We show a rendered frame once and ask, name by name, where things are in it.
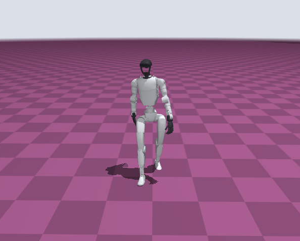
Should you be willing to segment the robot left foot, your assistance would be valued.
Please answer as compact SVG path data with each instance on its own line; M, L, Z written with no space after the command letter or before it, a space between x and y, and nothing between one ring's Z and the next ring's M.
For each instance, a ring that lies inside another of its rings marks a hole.
M162 167L161 167L161 165L160 165L160 162L158 162L158 160L157 160L157 162L156 162L156 159L155 159L154 164L155 164L155 168L156 168L157 170L161 170L161 169L162 169Z

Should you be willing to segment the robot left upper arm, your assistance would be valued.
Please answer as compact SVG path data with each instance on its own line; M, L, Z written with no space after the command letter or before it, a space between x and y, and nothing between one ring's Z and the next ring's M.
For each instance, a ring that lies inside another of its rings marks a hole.
M156 78L156 83L157 85L160 86L160 91L161 91L161 94L162 94L162 103L167 103L168 100L167 100L167 89L166 89L166 85L165 85L165 80L164 79L161 79L161 78Z

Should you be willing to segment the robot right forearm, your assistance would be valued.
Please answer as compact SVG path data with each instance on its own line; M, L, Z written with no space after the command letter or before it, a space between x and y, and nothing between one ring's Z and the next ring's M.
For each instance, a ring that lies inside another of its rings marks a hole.
M131 115L132 115L132 113L135 113L135 115L136 115L136 105L137 105L137 102L131 102Z

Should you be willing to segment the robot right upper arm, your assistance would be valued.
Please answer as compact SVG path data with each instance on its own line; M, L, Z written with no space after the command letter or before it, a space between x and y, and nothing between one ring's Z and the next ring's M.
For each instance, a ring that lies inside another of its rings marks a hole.
M137 102L138 101L138 98L137 98L137 92L138 92L137 81L138 81L138 78L134 79L131 82L131 93L132 93L132 96L130 98L131 102Z

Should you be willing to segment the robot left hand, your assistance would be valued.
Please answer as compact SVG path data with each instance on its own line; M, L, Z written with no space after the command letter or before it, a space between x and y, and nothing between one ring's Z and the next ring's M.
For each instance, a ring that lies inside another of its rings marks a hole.
M166 134L170 134L170 133L173 132L173 123L172 123L173 119L170 119L170 116L168 115L167 116L167 121L168 121L168 125L165 128L165 130L168 128L168 132Z

